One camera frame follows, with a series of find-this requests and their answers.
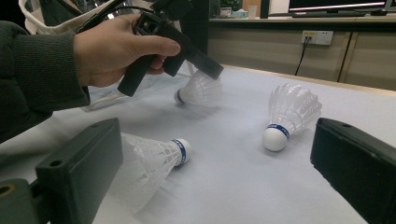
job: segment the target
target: black cable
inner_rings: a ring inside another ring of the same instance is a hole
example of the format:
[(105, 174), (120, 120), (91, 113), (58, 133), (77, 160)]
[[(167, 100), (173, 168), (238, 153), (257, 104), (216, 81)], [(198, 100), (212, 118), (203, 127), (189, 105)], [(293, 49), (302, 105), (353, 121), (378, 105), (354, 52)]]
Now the black cable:
[(296, 72), (294, 73), (295, 76), (297, 76), (298, 70), (300, 69), (300, 65), (301, 65), (301, 62), (303, 61), (303, 57), (304, 57), (304, 54), (305, 54), (306, 47), (308, 46), (308, 42), (309, 42), (310, 40), (311, 40), (311, 36), (309, 36), (309, 37), (306, 36), (306, 37), (305, 37), (305, 41), (304, 41), (304, 44), (303, 44), (303, 53), (302, 53), (302, 55), (301, 55), (300, 63), (298, 64), (297, 70), (296, 70)]
[(110, 10), (108, 13), (115, 12), (115, 11), (120, 10), (120, 9), (139, 9), (141, 11), (154, 13), (154, 10), (150, 10), (150, 9), (147, 9), (147, 8), (144, 8), (144, 7), (127, 7), (127, 6), (125, 6), (125, 7), (115, 7), (115, 8), (113, 8), (113, 10)]

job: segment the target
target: dark jacket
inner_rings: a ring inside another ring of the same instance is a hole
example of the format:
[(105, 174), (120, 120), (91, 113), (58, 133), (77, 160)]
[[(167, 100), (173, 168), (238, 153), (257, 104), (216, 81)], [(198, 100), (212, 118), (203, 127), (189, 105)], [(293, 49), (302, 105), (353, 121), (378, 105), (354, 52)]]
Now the dark jacket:
[(73, 34), (28, 35), (0, 21), (0, 144), (48, 119), (88, 105), (78, 84)]

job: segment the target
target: shuttlecock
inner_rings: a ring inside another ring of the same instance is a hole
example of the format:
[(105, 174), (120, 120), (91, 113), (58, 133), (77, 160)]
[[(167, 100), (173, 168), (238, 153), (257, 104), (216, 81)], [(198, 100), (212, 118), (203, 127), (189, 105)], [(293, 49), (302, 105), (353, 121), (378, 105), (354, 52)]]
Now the shuttlecock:
[(310, 90), (300, 85), (278, 86), (269, 100), (270, 122), (262, 135), (264, 146), (271, 151), (283, 149), (292, 134), (320, 116), (321, 108), (318, 97)]
[(164, 143), (123, 133), (122, 153), (123, 164), (108, 192), (136, 213), (172, 169), (191, 157), (192, 148), (184, 139)]
[(213, 106), (221, 92), (220, 78), (214, 79), (197, 70), (185, 87), (175, 92), (175, 101), (179, 104)]

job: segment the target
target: desk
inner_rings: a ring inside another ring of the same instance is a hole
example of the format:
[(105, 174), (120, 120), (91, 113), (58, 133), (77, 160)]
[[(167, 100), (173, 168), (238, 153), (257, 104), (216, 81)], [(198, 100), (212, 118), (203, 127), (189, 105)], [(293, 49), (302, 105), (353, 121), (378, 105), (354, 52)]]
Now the desk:
[(120, 118), (121, 130), (167, 141), (194, 154), (174, 169), (143, 210), (131, 215), (106, 196), (94, 221), (108, 223), (365, 223), (309, 161), (315, 125), (278, 153), (262, 146), (272, 90), (287, 82), (318, 95), (322, 117), (347, 122), (396, 146), (396, 93), (227, 67), (219, 106), (178, 106), (169, 82), (127, 103), (92, 112), (70, 109), (0, 146), (0, 180), (35, 179), (34, 167), (87, 126)]

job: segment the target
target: hand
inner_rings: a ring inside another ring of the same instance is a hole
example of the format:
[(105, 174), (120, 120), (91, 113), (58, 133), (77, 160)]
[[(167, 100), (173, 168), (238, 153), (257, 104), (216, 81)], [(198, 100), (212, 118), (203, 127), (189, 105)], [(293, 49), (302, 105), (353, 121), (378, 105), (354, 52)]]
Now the hand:
[(81, 86), (109, 86), (124, 75), (126, 67), (144, 55), (157, 54), (149, 74), (163, 73), (163, 60), (180, 52), (180, 45), (158, 35), (134, 35), (140, 15), (118, 16), (75, 35), (76, 69)]

